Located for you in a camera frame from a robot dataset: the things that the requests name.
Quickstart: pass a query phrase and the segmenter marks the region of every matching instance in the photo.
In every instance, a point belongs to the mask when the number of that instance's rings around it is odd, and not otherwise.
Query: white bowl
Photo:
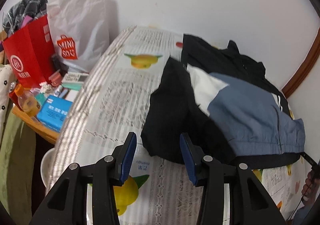
[[[47,188],[49,182],[49,169],[51,166],[51,160],[54,154],[54,148],[51,148],[46,152],[41,160],[40,174],[44,186]]]

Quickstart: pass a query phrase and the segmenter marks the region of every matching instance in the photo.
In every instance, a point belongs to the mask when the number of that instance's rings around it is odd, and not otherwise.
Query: green cloth
[[[8,109],[0,147],[0,201],[17,225],[29,224],[36,133]]]

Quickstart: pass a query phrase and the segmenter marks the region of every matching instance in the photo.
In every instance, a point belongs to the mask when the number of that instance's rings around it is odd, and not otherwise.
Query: metal screw
[[[111,162],[113,160],[113,156],[106,156],[105,158],[104,158],[104,161],[106,161],[107,163],[108,162]]]
[[[240,167],[240,169],[242,169],[242,170],[247,170],[247,169],[248,169],[248,166],[247,166],[245,163],[239,164],[239,167]]]
[[[204,156],[203,160],[206,162],[211,162],[213,160],[212,156]]]
[[[74,169],[76,169],[77,167],[78,167],[78,164],[77,164],[77,163],[72,163],[72,164],[69,165],[69,168],[70,168],[71,170],[74,170]]]

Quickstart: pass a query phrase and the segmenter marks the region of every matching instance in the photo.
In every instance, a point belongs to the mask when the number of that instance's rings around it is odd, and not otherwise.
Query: wooden shelf
[[[43,137],[45,140],[47,140],[51,144],[55,144],[59,133],[55,132],[41,123],[34,122],[26,113],[19,110],[17,107],[13,107],[12,110],[13,114],[15,114],[17,117],[21,118],[32,130],[34,130],[37,134],[39,134],[41,137]]]

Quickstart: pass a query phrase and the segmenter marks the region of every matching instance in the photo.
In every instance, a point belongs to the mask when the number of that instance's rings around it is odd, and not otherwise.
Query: black cloth
[[[8,37],[20,29],[25,16],[38,19],[46,15],[47,2],[48,0],[21,0],[11,7],[3,21],[3,28]]]
[[[181,62],[169,58],[159,88],[150,96],[142,143],[151,156],[183,164],[179,144],[183,132],[222,163],[235,158],[220,129],[196,105],[189,73]]]
[[[229,75],[271,92],[278,96],[282,111],[290,116],[284,95],[265,78],[266,69],[263,63],[240,54],[236,43],[231,40],[226,49],[219,50],[200,37],[185,34],[181,62],[203,69],[207,73]]]

